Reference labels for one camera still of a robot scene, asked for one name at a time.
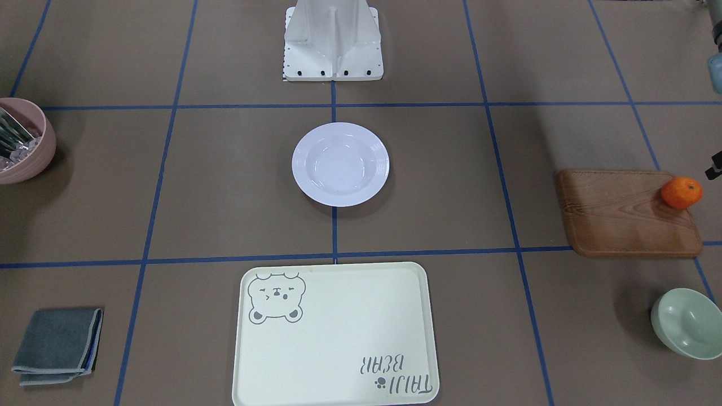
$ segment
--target light green bowl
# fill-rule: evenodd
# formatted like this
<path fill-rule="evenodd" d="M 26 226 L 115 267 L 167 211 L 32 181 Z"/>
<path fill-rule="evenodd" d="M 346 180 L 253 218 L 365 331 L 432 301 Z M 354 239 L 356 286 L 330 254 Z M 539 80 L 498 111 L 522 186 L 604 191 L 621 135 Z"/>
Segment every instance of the light green bowl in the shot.
<path fill-rule="evenodd" d="M 722 311 L 696 290 L 677 288 L 652 308 L 652 327 L 675 353 L 698 360 L 722 355 Z"/>

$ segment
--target orange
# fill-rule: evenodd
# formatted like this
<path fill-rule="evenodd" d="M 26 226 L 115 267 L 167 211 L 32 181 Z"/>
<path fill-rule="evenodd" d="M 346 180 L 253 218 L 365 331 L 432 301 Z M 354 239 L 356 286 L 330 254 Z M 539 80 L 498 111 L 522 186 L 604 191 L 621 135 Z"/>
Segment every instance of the orange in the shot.
<path fill-rule="evenodd" d="M 675 209 L 686 209 L 702 199 L 702 186 L 686 176 L 679 176 L 662 186 L 662 199 Z"/>

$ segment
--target blue tape line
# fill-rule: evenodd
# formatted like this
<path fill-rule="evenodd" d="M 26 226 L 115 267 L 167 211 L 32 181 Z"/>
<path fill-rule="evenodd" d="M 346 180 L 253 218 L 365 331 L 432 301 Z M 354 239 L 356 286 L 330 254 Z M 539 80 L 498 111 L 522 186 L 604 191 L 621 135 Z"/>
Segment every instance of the blue tape line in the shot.
<path fill-rule="evenodd" d="M 338 208 L 331 209 L 331 238 L 333 241 L 334 264 L 339 263 L 339 218 Z"/>
<path fill-rule="evenodd" d="M 636 105 L 722 105 L 722 101 L 667 101 L 667 102 L 640 102 Z"/>
<path fill-rule="evenodd" d="M 570 246 L 536 246 L 536 247 L 521 247 L 520 252 L 557 252 L 557 251 L 574 251 Z"/>
<path fill-rule="evenodd" d="M 630 105 L 626 102 L 491 102 L 487 103 L 492 107 L 518 107 L 528 105 Z"/>
<path fill-rule="evenodd" d="M 126 336 L 126 345 L 123 349 L 123 360 L 121 361 L 121 370 L 118 375 L 118 386 L 116 387 L 116 397 L 113 402 L 114 406 L 119 406 L 123 395 L 123 384 L 125 382 L 126 371 L 128 368 L 128 359 L 130 356 L 131 345 L 133 343 L 133 333 L 135 331 L 136 317 L 138 315 L 138 306 L 140 304 L 141 293 L 143 290 L 143 280 L 145 278 L 145 269 L 148 262 L 148 254 L 150 252 L 150 243 L 153 237 L 153 227 L 155 226 L 155 215 L 158 210 L 158 202 L 160 201 L 160 191 L 163 186 L 163 176 L 165 173 L 165 161 L 168 158 L 168 147 L 170 139 L 173 136 L 173 127 L 175 125 L 175 115 L 178 111 L 178 100 L 181 97 L 181 86 L 183 85 L 183 73 L 186 70 L 186 61 L 188 59 L 188 50 L 191 47 L 191 38 L 193 36 L 193 24 L 196 20 L 196 11 L 198 10 L 198 0 L 193 0 L 193 10 L 191 11 L 191 21 L 188 24 L 188 34 L 186 36 L 186 46 L 183 49 L 183 58 L 180 61 L 180 71 L 178 72 L 178 83 L 175 87 L 175 99 L 173 101 L 173 109 L 170 112 L 170 121 L 168 123 L 168 132 L 165 135 L 165 145 L 163 147 L 163 156 L 160 161 L 160 170 L 158 171 L 158 180 L 155 187 L 155 196 L 153 197 L 153 206 L 148 219 L 148 231 L 145 238 L 145 247 L 143 248 L 143 259 L 138 272 L 138 283 L 136 284 L 136 292 L 133 299 L 133 310 L 131 311 L 131 319 L 128 325 L 128 334 Z"/>
<path fill-rule="evenodd" d="M 484 103 L 337 103 L 338 108 L 374 107 L 480 107 Z"/>
<path fill-rule="evenodd" d="M 119 259 L 108 261 L 25 262 L 16 264 L 0 264 L 0 269 L 108 267 L 113 265 L 140 265 L 141 262 L 142 261 L 140 259 Z"/>
<path fill-rule="evenodd" d="M 336 81 L 331 80 L 331 123 L 336 122 Z"/>
<path fill-rule="evenodd" d="M 198 258 L 158 258 L 148 259 L 148 265 L 163 264 L 204 264 L 210 262 L 250 262 L 283 261 L 288 259 L 327 259 L 333 254 L 287 254 L 287 255 L 245 255 L 245 256 L 206 256 Z"/>
<path fill-rule="evenodd" d="M 702 284 L 705 286 L 705 290 L 707 291 L 707 297 L 709 297 L 709 299 L 714 302 L 714 304 L 717 304 L 715 296 L 712 294 L 712 289 L 710 289 L 710 284 L 707 283 L 707 277 L 705 276 L 704 271 L 702 271 L 702 265 L 700 264 L 700 260 L 696 257 L 695 266 L 697 267 L 697 272 L 700 274 L 700 278 L 702 279 Z"/>
<path fill-rule="evenodd" d="M 539 356 L 539 365 L 541 366 L 541 374 L 544 377 L 544 387 L 547 388 L 547 399 L 549 406 L 554 406 L 554 397 L 552 395 L 552 383 L 549 381 L 549 373 L 547 372 L 547 361 L 544 357 L 544 348 L 542 347 L 542 336 L 539 334 L 539 326 L 536 323 L 536 312 L 534 310 L 534 301 L 531 299 L 531 289 L 529 288 L 529 280 L 526 278 L 526 267 L 524 266 L 524 258 L 520 251 L 516 252 L 516 259 L 519 262 L 521 270 L 521 282 L 524 284 L 524 295 L 526 296 L 526 305 L 529 308 L 529 318 L 531 319 L 531 328 L 534 331 L 534 341 L 536 342 L 536 352 Z"/>
<path fill-rule="evenodd" d="M 170 110 L 172 105 L 51 105 L 43 106 L 44 111 L 88 111 L 88 110 Z"/>
<path fill-rule="evenodd" d="M 604 39 L 604 45 L 606 45 L 606 50 L 609 52 L 609 56 L 612 58 L 612 62 L 614 63 L 614 68 L 617 70 L 617 75 L 619 75 L 619 81 L 622 83 L 622 87 L 625 90 L 625 93 L 627 95 L 627 99 L 630 101 L 630 105 L 632 106 L 632 112 L 634 112 L 634 117 L 637 119 L 637 125 L 639 126 L 639 130 L 642 132 L 642 137 L 644 137 L 644 142 L 647 144 L 647 150 L 649 151 L 649 155 L 652 157 L 652 162 L 654 163 L 654 167 L 659 170 L 659 162 L 657 161 L 657 156 L 654 153 L 654 149 L 652 148 L 652 143 L 649 141 L 649 137 L 647 137 L 647 130 L 644 129 L 644 124 L 642 124 L 642 119 L 639 117 L 639 112 L 637 111 L 637 107 L 635 106 L 635 102 L 632 99 L 632 93 L 630 93 L 629 87 L 627 86 L 627 81 L 625 81 L 624 75 L 622 75 L 622 69 L 619 67 L 619 63 L 617 62 L 617 58 L 614 56 L 614 52 L 612 51 L 612 45 L 609 43 L 609 39 L 606 37 L 606 33 L 604 32 L 604 26 L 601 23 L 601 20 L 599 19 L 599 16 L 596 13 L 596 9 L 594 8 L 594 4 L 592 0 L 587 0 L 587 3 L 589 3 L 589 7 L 591 8 L 591 12 L 594 15 L 594 19 L 596 20 L 596 25 L 599 27 L 599 32 L 601 33 L 602 39 Z"/>
<path fill-rule="evenodd" d="M 513 248 L 489 249 L 432 249 L 416 251 L 367 251 L 339 252 L 339 258 L 363 258 L 369 256 L 423 256 L 423 255 L 467 255 L 467 254 L 506 254 L 516 252 Z"/>
<path fill-rule="evenodd" d="M 469 29 L 469 38 L 471 39 L 471 48 L 474 50 L 474 61 L 477 64 L 477 73 L 479 75 L 479 85 L 482 89 L 482 97 L 484 98 L 484 106 L 487 112 L 487 121 L 489 124 L 489 132 L 494 147 L 494 156 L 497 161 L 497 168 L 499 170 L 499 179 L 501 180 L 502 192 L 504 193 L 504 201 L 506 203 L 506 210 L 509 216 L 509 226 L 511 228 L 512 238 L 514 240 L 514 249 L 516 251 L 516 258 L 519 264 L 519 272 L 521 273 L 521 280 L 524 285 L 524 295 L 526 297 L 526 305 L 529 310 L 529 318 L 531 320 L 531 328 L 534 331 L 534 340 L 536 341 L 536 352 L 539 356 L 539 365 L 541 366 L 541 374 L 544 378 L 544 387 L 547 390 L 547 400 L 549 406 L 554 406 L 554 395 L 552 393 L 552 385 L 549 381 L 549 374 L 547 371 L 547 362 L 544 359 L 544 348 L 542 347 L 542 339 L 539 334 L 539 327 L 536 324 L 536 313 L 534 311 L 534 302 L 531 299 L 531 290 L 529 289 L 529 282 L 526 278 L 526 269 L 524 267 L 524 260 L 521 255 L 521 247 L 519 245 L 519 238 L 516 232 L 516 224 L 514 221 L 514 214 L 511 207 L 511 201 L 509 200 L 509 191 L 507 189 L 506 180 L 504 177 L 504 167 L 502 165 L 501 155 L 499 153 L 499 145 L 496 139 L 496 131 L 494 129 L 494 122 L 492 120 L 492 113 L 490 104 L 488 103 L 487 90 L 484 85 L 484 75 L 482 72 L 482 65 L 479 61 L 479 52 L 477 50 L 477 42 L 474 39 L 474 29 L 471 26 L 471 15 L 469 14 L 469 4 L 467 0 L 464 0 L 464 12 L 466 13 L 466 26 Z"/>
<path fill-rule="evenodd" d="M 38 23 L 38 28 L 35 29 L 35 34 L 32 37 L 32 41 L 30 41 L 30 47 L 27 49 L 27 53 L 25 54 L 25 59 L 22 60 L 22 65 L 20 65 L 20 70 L 17 72 L 17 76 L 15 77 L 15 83 L 12 85 L 12 90 L 10 90 L 11 98 L 15 97 L 17 88 L 20 86 L 20 80 L 22 80 L 22 75 L 25 73 L 25 68 L 27 68 L 27 63 L 30 61 L 30 55 L 32 55 L 32 51 L 35 49 L 35 44 L 38 41 L 38 37 L 40 37 L 40 31 L 43 29 L 43 25 L 45 24 L 45 18 L 48 16 L 48 10 L 50 9 L 50 3 L 51 3 L 51 0 L 47 0 L 45 2 L 45 9 L 43 9 L 43 15 L 40 16 L 40 22 Z"/>
<path fill-rule="evenodd" d="M 180 110 L 201 108 L 329 108 L 331 104 L 186 104 L 178 105 Z"/>
<path fill-rule="evenodd" d="M 178 110 L 195 109 L 241 109 L 241 108 L 394 108 L 394 107 L 524 107 L 535 105 L 722 105 L 716 101 L 670 101 L 670 102 L 488 102 L 488 103 L 318 103 L 318 104 L 179 104 Z M 173 105 L 51 105 L 42 106 L 44 111 L 85 110 L 170 110 Z"/>

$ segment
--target gray towel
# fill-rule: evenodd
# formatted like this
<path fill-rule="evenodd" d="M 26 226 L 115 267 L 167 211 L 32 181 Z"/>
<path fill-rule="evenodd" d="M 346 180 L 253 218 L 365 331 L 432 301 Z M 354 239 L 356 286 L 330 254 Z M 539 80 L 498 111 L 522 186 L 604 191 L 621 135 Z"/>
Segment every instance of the gray towel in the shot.
<path fill-rule="evenodd" d="M 20 386 L 62 384 L 92 372 L 103 310 L 38 310 L 30 319 L 12 364 Z"/>

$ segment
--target wooden cutting board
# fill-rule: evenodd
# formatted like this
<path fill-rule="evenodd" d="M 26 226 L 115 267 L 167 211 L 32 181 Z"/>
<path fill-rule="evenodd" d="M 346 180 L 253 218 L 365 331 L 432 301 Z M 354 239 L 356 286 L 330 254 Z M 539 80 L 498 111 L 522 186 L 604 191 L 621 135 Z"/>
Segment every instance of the wooden cutting board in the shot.
<path fill-rule="evenodd" d="M 557 193 L 571 246 L 594 257 L 694 258 L 702 240 L 692 215 L 659 193 L 673 178 L 657 170 L 563 170 Z"/>

